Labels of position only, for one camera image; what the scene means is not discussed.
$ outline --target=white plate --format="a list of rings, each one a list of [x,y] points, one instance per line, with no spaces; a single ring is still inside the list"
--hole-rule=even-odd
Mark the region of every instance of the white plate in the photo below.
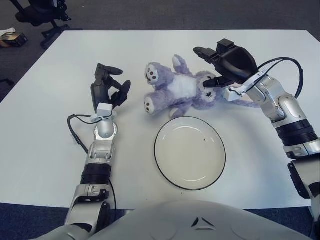
[[[185,190],[209,187],[226,164],[225,146],[218,133],[194,117],[167,122],[156,137],[154,156],[163,176]]]

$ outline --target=gray carpet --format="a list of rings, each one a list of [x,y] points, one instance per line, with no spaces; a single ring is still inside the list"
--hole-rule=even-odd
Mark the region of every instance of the gray carpet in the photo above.
[[[23,6],[27,0],[20,0]],[[319,0],[67,0],[68,24],[84,30],[308,30],[320,40]],[[0,30],[14,27],[28,42],[20,48],[0,48],[0,80],[17,83],[45,52],[42,31],[15,19],[17,10],[0,0]],[[0,83],[0,102],[10,87]],[[255,214],[308,235],[306,208],[252,210]],[[63,224],[66,209],[0,204],[0,239],[35,238]]]

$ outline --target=plush toy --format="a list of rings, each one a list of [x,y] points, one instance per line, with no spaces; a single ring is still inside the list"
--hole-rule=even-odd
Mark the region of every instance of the plush toy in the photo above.
[[[154,115],[169,108],[170,117],[178,118],[185,115],[191,106],[204,110],[211,108],[217,102],[226,102],[221,87],[203,87],[204,81],[216,77],[213,73],[200,71],[193,75],[186,61],[179,55],[174,55],[172,62],[175,72],[158,62],[151,62],[146,66],[147,83],[154,88],[154,92],[144,97],[144,109],[148,114]],[[232,103],[258,107],[257,104],[244,100],[236,100]]]

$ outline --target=teddy bear leg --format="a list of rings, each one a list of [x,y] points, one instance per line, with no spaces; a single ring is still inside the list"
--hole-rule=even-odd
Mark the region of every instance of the teddy bear leg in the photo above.
[[[150,114],[154,115],[173,104],[174,96],[166,90],[155,91],[147,94],[144,97],[144,109]]]
[[[170,110],[170,113],[169,113],[170,118],[175,119],[175,118],[184,116],[186,112],[189,110],[190,106],[191,106],[191,103],[183,103],[183,104],[174,106]]]

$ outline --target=plate rim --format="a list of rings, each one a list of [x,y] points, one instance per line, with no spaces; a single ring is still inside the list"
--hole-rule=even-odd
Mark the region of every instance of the plate rim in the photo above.
[[[209,185],[205,186],[205,187],[201,187],[201,188],[196,188],[196,189],[190,189],[190,188],[185,188],[185,187],[182,187],[182,186],[179,186],[175,183],[173,183],[172,181],[170,181],[166,175],[161,171],[160,167],[159,167],[159,164],[158,164],[158,161],[157,161],[157,156],[156,156],[156,144],[157,144],[157,139],[158,139],[158,136],[159,136],[159,133],[161,132],[161,130],[166,126],[168,125],[171,121],[174,121],[174,120],[177,120],[177,119],[182,119],[182,118],[190,118],[190,119],[197,119],[197,120],[200,120],[202,122],[204,122],[205,124],[207,124],[210,128],[212,128],[212,130],[218,135],[218,137],[220,138],[221,142],[222,142],[222,145],[223,145],[223,150],[224,150],[224,164],[223,164],[223,168],[222,168],[222,171],[220,173],[220,175],[217,177],[217,179],[215,181],[213,181],[212,183],[210,183]],[[174,118],[174,119],[171,119],[170,121],[167,121],[161,128],[160,130],[158,131],[156,137],[155,137],[155,141],[154,141],[154,146],[153,146],[153,154],[154,154],[154,159],[155,159],[155,163],[157,165],[157,168],[159,169],[160,173],[162,174],[162,176],[164,176],[164,178],[169,182],[171,183],[172,185],[178,187],[179,189],[183,189],[183,190],[188,190],[188,191],[198,191],[198,190],[203,190],[203,189],[206,189],[208,187],[210,187],[211,185],[213,185],[216,181],[219,180],[219,178],[221,177],[222,173],[225,171],[225,167],[226,167],[226,162],[227,162],[227,153],[226,153],[226,147],[225,147],[225,144],[224,144],[224,141],[222,141],[222,138],[221,136],[219,135],[219,133],[209,124],[207,123],[206,121],[198,118],[198,117],[194,117],[194,116],[181,116],[181,117],[177,117],[177,118]]]

